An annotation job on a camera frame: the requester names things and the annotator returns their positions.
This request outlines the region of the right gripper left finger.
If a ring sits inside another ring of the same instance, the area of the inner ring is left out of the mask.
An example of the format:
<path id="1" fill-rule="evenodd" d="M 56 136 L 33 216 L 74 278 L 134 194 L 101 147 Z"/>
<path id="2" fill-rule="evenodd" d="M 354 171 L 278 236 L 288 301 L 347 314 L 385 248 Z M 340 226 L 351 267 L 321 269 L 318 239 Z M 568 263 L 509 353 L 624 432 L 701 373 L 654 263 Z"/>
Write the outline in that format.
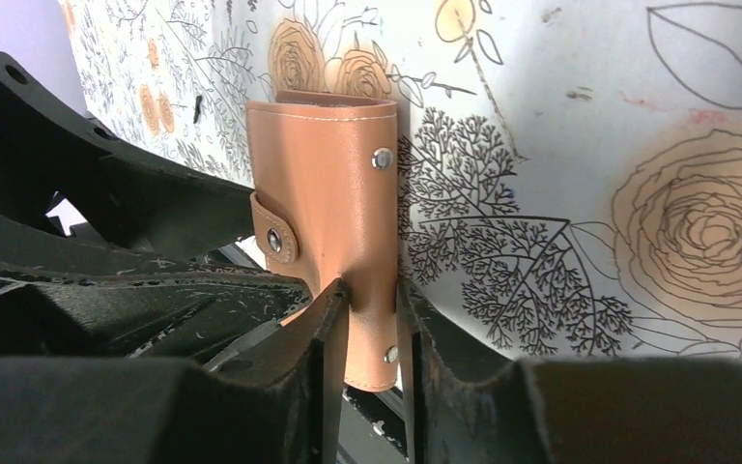
<path id="1" fill-rule="evenodd" d="M 0 463 L 332 463 L 347 284 L 217 371 L 177 358 L 0 359 Z"/>

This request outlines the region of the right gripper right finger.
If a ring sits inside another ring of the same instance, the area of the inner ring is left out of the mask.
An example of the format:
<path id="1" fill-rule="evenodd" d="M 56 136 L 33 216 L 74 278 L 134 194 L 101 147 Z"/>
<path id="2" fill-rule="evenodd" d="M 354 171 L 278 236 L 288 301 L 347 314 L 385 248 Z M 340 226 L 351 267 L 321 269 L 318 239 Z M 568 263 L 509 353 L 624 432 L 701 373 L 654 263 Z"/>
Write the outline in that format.
<path id="1" fill-rule="evenodd" d="M 511 361 L 397 286 L 413 463 L 742 463 L 742 362 Z"/>

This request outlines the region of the tan leather card holder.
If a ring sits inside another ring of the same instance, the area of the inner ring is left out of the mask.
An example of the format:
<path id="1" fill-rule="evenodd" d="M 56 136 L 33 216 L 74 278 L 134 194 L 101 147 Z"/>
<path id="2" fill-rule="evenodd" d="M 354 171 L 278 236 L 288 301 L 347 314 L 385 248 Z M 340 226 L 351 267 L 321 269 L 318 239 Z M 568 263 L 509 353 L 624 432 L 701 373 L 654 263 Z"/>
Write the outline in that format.
<path id="1" fill-rule="evenodd" d="M 280 91 L 245 107 L 254 237 L 269 271 L 350 290 L 346 383 L 396 382 L 398 106 Z"/>

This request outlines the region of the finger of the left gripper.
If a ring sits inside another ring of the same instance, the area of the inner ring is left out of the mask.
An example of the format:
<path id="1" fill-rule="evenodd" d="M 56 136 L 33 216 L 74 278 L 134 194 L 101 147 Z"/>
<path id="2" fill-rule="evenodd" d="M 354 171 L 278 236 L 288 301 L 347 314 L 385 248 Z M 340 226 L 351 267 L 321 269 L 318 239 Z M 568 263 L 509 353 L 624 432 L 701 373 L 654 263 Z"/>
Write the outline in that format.
<path id="1" fill-rule="evenodd" d="M 309 303 L 205 255 L 252 232 L 250 189 L 160 158 L 0 52 L 0 356 L 208 359 Z"/>

